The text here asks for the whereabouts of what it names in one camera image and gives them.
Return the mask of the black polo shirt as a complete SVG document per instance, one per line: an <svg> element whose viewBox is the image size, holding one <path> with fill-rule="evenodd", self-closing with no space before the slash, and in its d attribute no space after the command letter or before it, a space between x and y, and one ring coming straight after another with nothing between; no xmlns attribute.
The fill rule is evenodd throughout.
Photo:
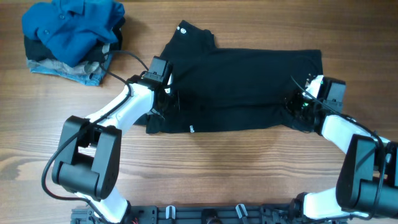
<svg viewBox="0 0 398 224"><path fill-rule="evenodd" d="M137 123L149 134L207 133L311 126L286 103L306 81L322 74L319 50L223 49L214 35L182 21L161 53L172 63L172 103L162 116Z"/></svg>

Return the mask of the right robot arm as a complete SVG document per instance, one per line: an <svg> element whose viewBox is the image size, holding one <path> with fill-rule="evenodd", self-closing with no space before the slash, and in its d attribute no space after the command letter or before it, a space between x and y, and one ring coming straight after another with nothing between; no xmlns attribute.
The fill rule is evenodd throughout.
<svg viewBox="0 0 398 224"><path fill-rule="evenodd" d="M397 143L342 114L345 89L343 81L319 75L286 102L295 118L345 154L336 186L298 195L287 211L291 221L397 218Z"/></svg>

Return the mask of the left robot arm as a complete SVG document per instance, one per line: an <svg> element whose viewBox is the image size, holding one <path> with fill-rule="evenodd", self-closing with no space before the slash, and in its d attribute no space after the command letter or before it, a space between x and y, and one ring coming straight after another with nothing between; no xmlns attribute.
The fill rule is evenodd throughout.
<svg viewBox="0 0 398 224"><path fill-rule="evenodd" d="M53 183L91 207L93 223L131 223L130 203L119 193L122 136L146 114L162 116L171 97L172 64L154 57L149 68L124 82L113 101L85 118L69 117L49 165Z"/></svg>

